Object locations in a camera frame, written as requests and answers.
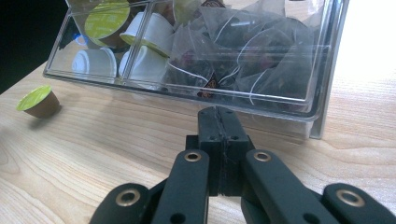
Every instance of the plastic compartment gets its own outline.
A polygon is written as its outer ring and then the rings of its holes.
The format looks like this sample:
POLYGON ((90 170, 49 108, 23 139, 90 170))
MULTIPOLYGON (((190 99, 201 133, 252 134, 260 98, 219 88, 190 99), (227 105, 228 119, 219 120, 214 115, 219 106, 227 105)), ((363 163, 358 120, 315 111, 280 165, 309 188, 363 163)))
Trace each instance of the plastic compartment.
POLYGON ((325 114, 346 3, 69 3, 45 75, 306 123, 307 133, 325 114))

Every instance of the wooden table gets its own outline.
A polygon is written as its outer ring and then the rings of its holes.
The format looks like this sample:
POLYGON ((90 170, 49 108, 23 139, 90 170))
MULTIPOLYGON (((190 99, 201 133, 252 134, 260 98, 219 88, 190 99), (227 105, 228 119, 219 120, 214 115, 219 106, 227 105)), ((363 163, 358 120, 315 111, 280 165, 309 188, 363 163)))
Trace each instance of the wooden table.
MULTIPOLYGON (((392 7, 376 10, 379 3, 354 4, 323 139, 247 133, 310 189, 345 182, 396 213, 396 35, 387 31, 395 16, 392 7)), ((0 223, 89 222, 116 186, 151 188, 165 179, 186 134, 196 134, 199 106, 47 79, 43 69, 0 96, 0 223), (15 110, 24 94, 47 83, 61 102, 58 114, 35 119, 15 110)), ((208 217, 244 222, 236 198, 211 199, 208 217)))

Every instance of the clear plastic organizer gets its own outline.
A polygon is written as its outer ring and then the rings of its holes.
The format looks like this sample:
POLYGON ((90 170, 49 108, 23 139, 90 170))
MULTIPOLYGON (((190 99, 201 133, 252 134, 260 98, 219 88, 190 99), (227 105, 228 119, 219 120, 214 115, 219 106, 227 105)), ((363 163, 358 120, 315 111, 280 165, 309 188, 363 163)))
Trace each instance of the clear plastic organizer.
POLYGON ((347 0, 67 3, 46 77, 322 126, 347 0))

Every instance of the wood grain surface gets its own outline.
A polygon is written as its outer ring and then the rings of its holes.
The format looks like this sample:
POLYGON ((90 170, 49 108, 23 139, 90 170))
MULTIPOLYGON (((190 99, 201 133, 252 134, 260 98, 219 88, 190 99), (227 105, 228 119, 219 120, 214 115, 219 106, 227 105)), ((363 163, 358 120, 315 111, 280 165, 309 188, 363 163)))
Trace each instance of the wood grain surface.
MULTIPOLYGON (((396 35, 387 25, 395 16, 369 4, 350 3, 323 139, 247 133, 310 189, 348 183, 396 214, 396 35)), ((0 223, 87 223, 116 186, 165 179, 186 134, 196 134, 199 105, 47 79, 43 70, 0 96, 0 223), (16 111, 43 84, 62 109, 51 119, 16 111)), ((208 218, 244 223, 237 198, 210 199, 208 218)))

